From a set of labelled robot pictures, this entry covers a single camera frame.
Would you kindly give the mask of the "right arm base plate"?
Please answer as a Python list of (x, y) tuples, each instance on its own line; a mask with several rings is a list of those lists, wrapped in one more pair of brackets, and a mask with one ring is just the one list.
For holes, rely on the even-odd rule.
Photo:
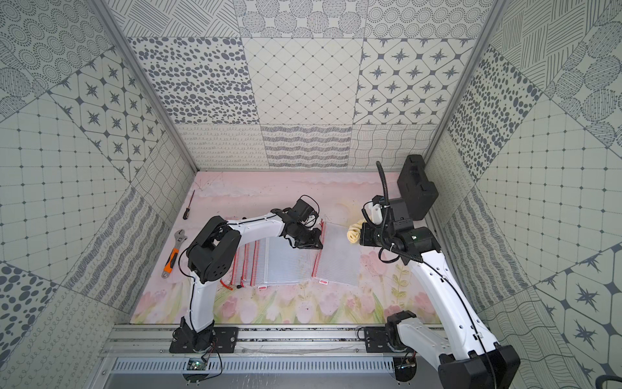
[(364, 341), (367, 353), (412, 353), (414, 349), (403, 343), (398, 325), (407, 319), (418, 319), (411, 311), (390, 315), (383, 326), (364, 326), (356, 331), (357, 339)]

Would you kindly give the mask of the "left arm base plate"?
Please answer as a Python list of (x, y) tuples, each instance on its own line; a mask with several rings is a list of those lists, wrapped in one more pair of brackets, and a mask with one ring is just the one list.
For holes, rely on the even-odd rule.
[(216, 327), (214, 323), (201, 332), (196, 332), (190, 327), (186, 318), (182, 317), (180, 326), (173, 331), (169, 352), (204, 353), (213, 348), (219, 353), (234, 353), (238, 334), (238, 327)]

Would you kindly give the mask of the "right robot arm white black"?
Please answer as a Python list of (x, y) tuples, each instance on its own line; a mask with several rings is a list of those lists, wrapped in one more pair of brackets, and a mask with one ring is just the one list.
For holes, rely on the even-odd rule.
[(360, 244), (391, 254), (424, 287), (445, 331), (430, 330), (411, 311), (392, 314), (386, 332), (392, 348), (409, 348), (437, 370), (444, 388), (508, 388), (521, 361), (482, 323), (446, 262), (440, 243), (426, 227), (415, 227), (406, 212), (375, 196), (362, 208)]

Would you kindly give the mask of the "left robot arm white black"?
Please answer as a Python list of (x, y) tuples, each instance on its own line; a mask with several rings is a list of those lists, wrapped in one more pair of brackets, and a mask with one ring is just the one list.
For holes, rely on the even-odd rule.
[(220, 279), (233, 265), (240, 246), (266, 238), (282, 237), (294, 249), (320, 250), (321, 230), (311, 228), (283, 212), (249, 220), (212, 217), (186, 250), (192, 280), (189, 308), (173, 333), (173, 345), (185, 351), (204, 351), (212, 345), (215, 295)]

